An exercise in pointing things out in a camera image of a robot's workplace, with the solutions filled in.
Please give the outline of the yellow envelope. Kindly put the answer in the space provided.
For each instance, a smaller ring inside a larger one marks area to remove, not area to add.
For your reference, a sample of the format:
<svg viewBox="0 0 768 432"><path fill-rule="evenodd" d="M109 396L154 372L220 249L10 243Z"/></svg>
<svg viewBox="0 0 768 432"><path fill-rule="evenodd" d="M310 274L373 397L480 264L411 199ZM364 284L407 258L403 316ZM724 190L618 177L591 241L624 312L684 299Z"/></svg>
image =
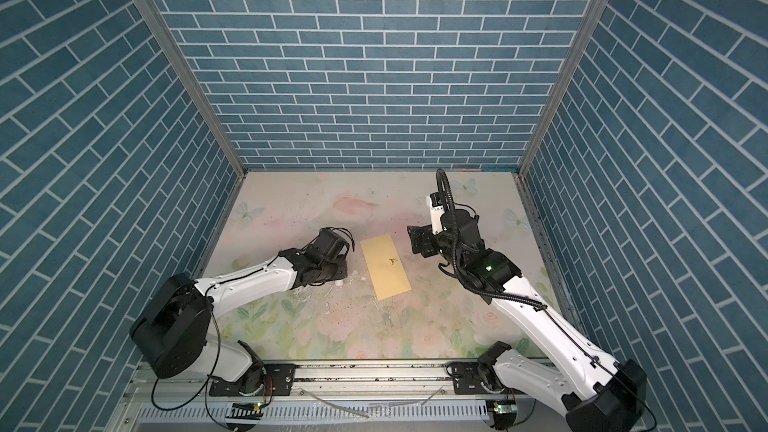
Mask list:
<svg viewBox="0 0 768 432"><path fill-rule="evenodd" d="M411 290L395 243L390 234L361 242L363 256L379 301Z"/></svg>

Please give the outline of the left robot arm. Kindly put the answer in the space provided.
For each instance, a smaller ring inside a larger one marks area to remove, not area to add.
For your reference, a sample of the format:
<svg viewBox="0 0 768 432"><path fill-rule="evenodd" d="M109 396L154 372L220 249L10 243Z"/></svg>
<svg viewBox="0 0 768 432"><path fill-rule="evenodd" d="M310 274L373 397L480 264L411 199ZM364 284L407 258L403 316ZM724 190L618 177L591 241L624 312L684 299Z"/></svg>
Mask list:
<svg viewBox="0 0 768 432"><path fill-rule="evenodd" d="M276 293L320 286L347 277L351 232L323 227L307 245L279 251L255 266L215 277L168 278L130 328L130 338L160 379L185 371L228 383L258 381L262 361L253 347L222 343L219 319Z"/></svg>

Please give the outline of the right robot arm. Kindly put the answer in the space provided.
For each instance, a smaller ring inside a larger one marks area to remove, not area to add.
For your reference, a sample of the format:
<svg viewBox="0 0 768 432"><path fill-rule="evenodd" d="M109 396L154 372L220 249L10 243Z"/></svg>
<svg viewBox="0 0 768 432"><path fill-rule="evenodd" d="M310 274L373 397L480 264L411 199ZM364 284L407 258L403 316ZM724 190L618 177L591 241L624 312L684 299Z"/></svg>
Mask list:
<svg viewBox="0 0 768 432"><path fill-rule="evenodd" d="M565 320L519 267L485 246L477 217L436 212L431 224L407 232L413 253L443 257L450 275L514 321L552 362L545 366L496 342L478 360L485 388L524 392L562 415L573 431L629 431L638 422L646 410L642 367L618 362Z"/></svg>

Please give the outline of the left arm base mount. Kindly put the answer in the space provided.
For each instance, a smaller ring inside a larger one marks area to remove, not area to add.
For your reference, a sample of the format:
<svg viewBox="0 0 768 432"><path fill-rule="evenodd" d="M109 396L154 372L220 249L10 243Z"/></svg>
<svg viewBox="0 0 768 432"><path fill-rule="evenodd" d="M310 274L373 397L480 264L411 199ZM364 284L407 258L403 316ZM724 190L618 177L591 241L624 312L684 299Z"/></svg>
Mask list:
<svg viewBox="0 0 768 432"><path fill-rule="evenodd" d="M237 368L215 373L208 394L213 397L255 397L265 399L290 395L297 365L293 363L265 363L255 350L243 340L234 348Z"/></svg>

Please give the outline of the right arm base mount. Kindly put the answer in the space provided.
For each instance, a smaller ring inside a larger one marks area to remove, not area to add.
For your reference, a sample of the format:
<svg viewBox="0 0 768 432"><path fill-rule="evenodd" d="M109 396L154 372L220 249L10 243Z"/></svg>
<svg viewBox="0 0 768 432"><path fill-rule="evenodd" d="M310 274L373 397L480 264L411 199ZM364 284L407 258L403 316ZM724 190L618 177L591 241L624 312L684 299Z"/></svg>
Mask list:
<svg viewBox="0 0 768 432"><path fill-rule="evenodd" d="M523 358L511 345L497 341L478 358L467 361L450 361L444 370L453 386L455 395L514 395L529 393L515 388L510 379L502 379L496 367L513 358Z"/></svg>

